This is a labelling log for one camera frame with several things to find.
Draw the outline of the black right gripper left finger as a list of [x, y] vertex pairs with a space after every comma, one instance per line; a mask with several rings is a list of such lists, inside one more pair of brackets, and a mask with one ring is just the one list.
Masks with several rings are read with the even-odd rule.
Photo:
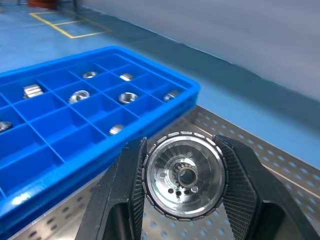
[[139, 240], [145, 204], [143, 161], [147, 139], [128, 142], [99, 180], [76, 234], [77, 240]]

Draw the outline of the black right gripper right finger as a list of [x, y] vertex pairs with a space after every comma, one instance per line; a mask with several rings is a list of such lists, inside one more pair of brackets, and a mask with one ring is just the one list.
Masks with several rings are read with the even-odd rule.
[[227, 171], [223, 205], [236, 240], [320, 238], [286, 187], [247, 145], [215, 135]]

